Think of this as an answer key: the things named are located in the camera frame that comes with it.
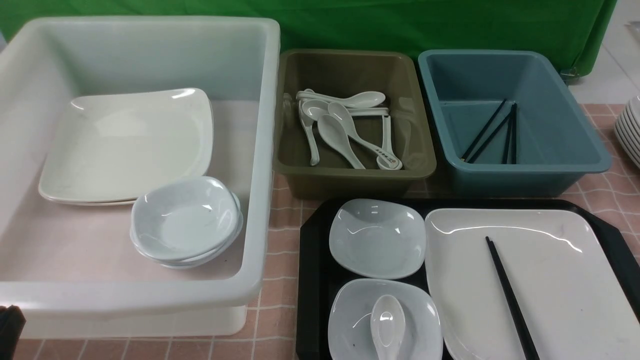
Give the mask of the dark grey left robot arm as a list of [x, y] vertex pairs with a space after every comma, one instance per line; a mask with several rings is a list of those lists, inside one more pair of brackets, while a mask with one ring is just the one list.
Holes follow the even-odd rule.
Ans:
[[12, 360], [19, 338], [26, 325], [26, 318], [20, 307], [10, 305], [0, 307], [0, 359]]

